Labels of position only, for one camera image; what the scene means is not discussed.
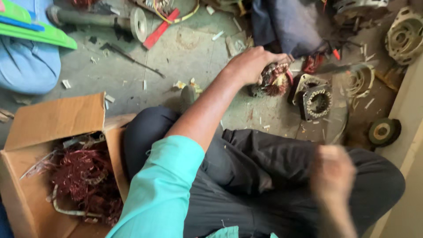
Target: dark trousers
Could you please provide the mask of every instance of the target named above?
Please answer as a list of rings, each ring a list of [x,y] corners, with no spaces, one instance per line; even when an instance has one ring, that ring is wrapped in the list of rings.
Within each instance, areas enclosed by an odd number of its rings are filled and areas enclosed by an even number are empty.
[[[151,145],[164,137],[179,114],[147,108],[124,136],[130,178],[144,165]],[[349,201],[358,234],[375,223],[405,190],[401,172],[363,149],[347,149],[357,167]],[[216,133],[190,190],[184,237],[206,236],[239,226],[240,237],[316,237],[320,214],[309,188],[314,144],[257,130]]]

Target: hand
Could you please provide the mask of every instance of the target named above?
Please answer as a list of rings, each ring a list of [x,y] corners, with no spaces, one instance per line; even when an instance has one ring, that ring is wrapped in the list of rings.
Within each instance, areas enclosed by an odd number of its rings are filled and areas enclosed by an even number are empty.
[[[340,146],[318,146],[312,165],[311,190],[323,205],[347,205],[356,169]]]
[[[273,54],[264,50],[262,46],[247,48],[243,53],[235,56],[221,74],[231,80],[238,80],[243,85],[259,83],[261,72],[270,63],[291,63],[294,59],[287,54]]]

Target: yellow wire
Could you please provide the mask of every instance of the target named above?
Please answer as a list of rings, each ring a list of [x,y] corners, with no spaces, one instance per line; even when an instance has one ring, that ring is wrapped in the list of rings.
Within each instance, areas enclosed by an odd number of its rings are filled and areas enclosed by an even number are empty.
[[[189,13],[189,14],[187,14],[186,16],[183,16],[183,17],[181,17],[181,18],[177,18],[177,19],[175,19],[174,21],[169,21],[168,19],[166,19],[166,17],[162,16],[162,15],[159,13],[159,11],[157,10],[157,7],[156,7],[156,0],[153,0],[153,8],[154,8],[154,10],[156,11],[156,14],[157,14],[160,18],[162,18],[162,19],[163,19],[163,21],[165,21],[165,22],[167,22],[167,23],[169,23],[169,24],[173,24],[173,23],[178,23],[178,22],[185,21],[186,19],[188,19],[188,18],[192,17],[192,16],[193,16],[193,15],[197,12],[197,10],[199,9],[199,7],[200,7],[200,0],[197,0],[197,5],[195,6],[195,8],[194,8],[194,10],[193,10],[192,12],[190,12],[190,13]]]

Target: shoe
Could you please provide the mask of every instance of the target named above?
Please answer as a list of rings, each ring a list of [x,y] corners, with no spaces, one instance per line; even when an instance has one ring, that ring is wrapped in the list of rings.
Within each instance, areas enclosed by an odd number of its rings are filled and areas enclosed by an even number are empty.
[[[194,102],[197,100],[198,94],[195,92],[195,88],[191,85],[187,85],[182,89],[180,98],[180,110],[184,113]]]

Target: teal shirt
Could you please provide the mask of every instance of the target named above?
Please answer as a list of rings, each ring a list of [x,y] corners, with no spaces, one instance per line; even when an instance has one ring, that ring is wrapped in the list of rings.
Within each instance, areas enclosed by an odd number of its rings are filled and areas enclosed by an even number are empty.
[[[154,143],[132,179],[119,222],[106,238],[183,237],[190,188],[203,159],[203,148],[185,136]],[[238,238],[238,227],[222,228],[208,238]]]

